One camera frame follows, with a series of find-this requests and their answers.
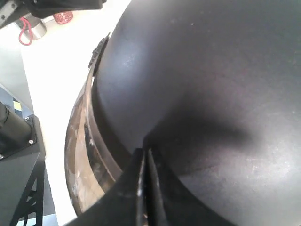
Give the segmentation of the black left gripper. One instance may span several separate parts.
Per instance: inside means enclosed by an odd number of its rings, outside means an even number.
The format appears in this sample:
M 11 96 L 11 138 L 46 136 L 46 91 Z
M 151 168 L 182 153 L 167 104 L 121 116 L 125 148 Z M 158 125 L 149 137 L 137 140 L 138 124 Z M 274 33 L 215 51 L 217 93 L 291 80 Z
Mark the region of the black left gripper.
M 2 0 L 0 2 L 0 27 L 31 14 L 39 19 L 65 11 L 101 9 L 105 0 Z

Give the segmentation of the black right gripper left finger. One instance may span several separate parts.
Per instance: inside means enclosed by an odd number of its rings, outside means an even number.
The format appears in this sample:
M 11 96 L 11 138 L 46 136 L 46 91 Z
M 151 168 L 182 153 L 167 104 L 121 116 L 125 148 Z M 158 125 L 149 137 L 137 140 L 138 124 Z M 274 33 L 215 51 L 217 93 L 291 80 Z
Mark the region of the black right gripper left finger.
M 136 149 L 113 187 L 69 226 L 144 225 L 144 151 Z

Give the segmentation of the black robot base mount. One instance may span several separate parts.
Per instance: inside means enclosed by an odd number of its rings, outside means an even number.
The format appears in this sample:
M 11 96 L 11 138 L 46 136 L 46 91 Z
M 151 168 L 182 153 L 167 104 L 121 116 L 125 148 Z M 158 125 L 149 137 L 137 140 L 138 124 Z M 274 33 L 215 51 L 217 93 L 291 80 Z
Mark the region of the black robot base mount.
M 0 159 L 4 160 L 29 148 L 37 148 L 45 154 L 39 119 L 34 114 L 22 118 L 1 103 Z

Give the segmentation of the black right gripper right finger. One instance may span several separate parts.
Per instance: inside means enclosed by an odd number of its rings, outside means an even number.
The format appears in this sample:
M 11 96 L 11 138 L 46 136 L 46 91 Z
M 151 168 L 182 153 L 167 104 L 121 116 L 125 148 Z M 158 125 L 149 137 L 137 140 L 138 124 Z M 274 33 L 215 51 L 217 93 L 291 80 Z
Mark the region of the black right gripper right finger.
M 197 199 L 159 152 L 147 151 L 147 215 L 150 226 L 232 226 Z

